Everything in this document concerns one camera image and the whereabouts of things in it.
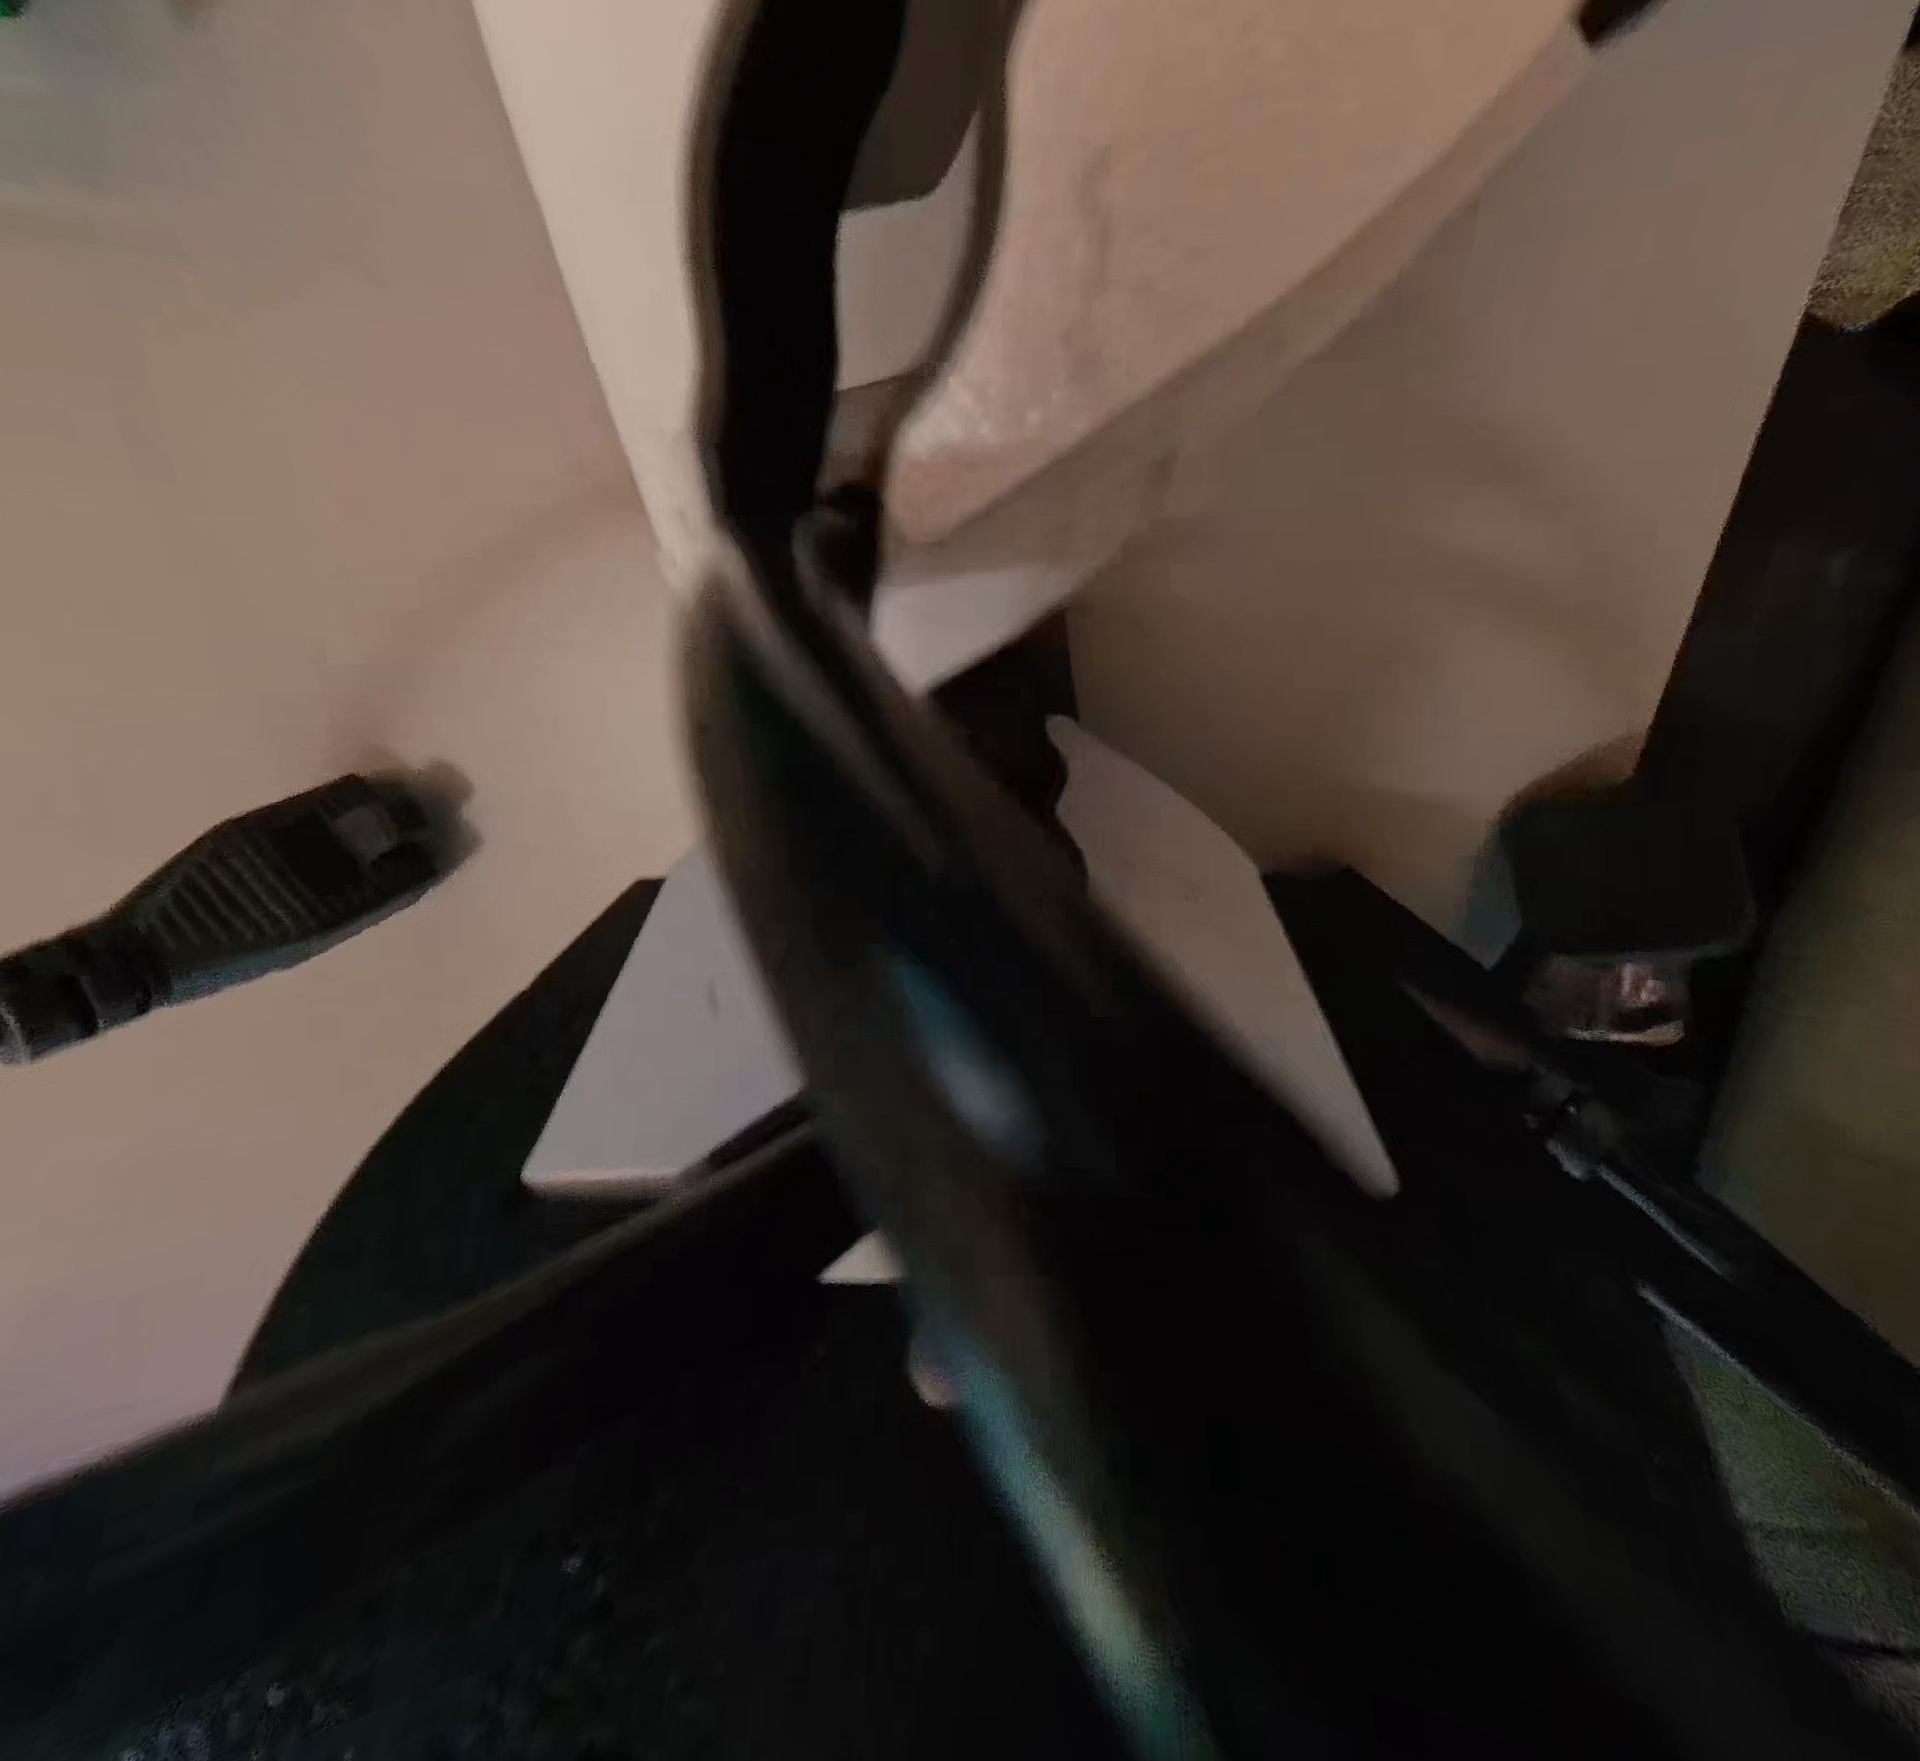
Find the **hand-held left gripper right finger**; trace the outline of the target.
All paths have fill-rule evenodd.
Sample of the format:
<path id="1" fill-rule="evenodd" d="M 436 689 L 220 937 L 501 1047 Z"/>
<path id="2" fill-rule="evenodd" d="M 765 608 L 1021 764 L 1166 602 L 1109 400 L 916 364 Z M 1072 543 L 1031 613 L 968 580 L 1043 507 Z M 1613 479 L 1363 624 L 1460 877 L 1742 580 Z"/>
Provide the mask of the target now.
<path id="1" fill-rule="evenodd" d="M 1394 1196 L 1399 1173 L 1254 859 L 1083 722 L 1050 716 L 1046 733 L 1067 769 L 1058 820 L 1097 901 L 1339 1167 Z"/>

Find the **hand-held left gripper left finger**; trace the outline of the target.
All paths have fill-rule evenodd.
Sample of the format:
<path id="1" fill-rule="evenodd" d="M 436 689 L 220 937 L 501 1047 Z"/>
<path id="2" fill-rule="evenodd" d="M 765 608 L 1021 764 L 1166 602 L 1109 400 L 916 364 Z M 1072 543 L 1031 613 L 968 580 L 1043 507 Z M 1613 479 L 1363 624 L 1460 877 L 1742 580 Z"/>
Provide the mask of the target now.
<path id="1" fill-rule="evenodd" d="M 667 875 L 522 1181 L 651 1194 L 805 1095 L 805 1074 L 711 855 Z"/>

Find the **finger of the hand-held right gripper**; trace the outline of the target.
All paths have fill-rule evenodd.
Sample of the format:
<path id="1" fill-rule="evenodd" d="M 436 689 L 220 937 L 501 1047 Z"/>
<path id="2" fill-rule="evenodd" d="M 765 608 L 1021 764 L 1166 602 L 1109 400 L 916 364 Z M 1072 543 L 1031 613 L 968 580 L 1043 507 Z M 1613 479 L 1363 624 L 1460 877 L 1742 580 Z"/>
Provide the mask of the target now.
<path id="1" fill-rule="evenodd" d="M 1067 463 L 1094 491 L 1172 389 L 1307 297 L 1328 330 L 1408 197 L 1449 209 L 1578 56 L 1580 0 L 1008 0 L 953 347 L 894 445 L 887 519 L 931 553 Z"/>
<path id="2" fill-rule="evenodd" d="M 472 0 L 660 569 L 704 570 L 701 453 L 713 93 L 756 0 Z M 935 0 L 905 0 L 836 212 L 839 387 L 902 379 L 935 341 Z"/>

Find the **black square block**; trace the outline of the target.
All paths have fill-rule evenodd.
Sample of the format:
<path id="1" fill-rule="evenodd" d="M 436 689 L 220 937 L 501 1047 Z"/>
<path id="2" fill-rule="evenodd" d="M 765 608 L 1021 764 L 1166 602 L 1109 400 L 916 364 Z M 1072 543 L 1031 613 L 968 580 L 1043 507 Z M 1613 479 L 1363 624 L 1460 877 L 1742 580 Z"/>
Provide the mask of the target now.
<path id="1" fill-rule="evenodd" d="M 1640 774 L 1562 771 L 1490 828 L 1460 927 L 1479 959 L 1693 963 L 1761 923 L 1740 814 L 1719 795 Z"/>

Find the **olive green fabric chair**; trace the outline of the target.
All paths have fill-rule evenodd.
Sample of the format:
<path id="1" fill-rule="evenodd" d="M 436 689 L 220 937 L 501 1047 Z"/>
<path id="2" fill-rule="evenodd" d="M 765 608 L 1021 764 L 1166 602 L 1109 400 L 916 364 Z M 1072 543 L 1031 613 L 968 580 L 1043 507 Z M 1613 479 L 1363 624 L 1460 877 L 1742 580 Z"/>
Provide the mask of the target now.
<path id="1" fill-rule="evenodd" d="M 1707 1187 L 1916 1379 L 1916 29 L 1645 769 L 1717 781 L 1763 923 L 1703 1001 Z"/>

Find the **metal clamp bracket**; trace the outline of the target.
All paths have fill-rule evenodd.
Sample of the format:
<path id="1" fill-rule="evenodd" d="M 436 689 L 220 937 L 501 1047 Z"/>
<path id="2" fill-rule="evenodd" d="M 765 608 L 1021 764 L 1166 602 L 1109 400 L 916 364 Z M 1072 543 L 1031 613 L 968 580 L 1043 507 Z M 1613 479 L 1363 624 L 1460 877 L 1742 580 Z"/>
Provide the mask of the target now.
<path id="1" fill-rule="evenodd" d="M 1544 957 L 1521 1001 L 1549 1035 L 1606 1047 L 1668 1048 L 1687 1039 L 1693 990 L 1683 966 L 1620 957 Z"/>

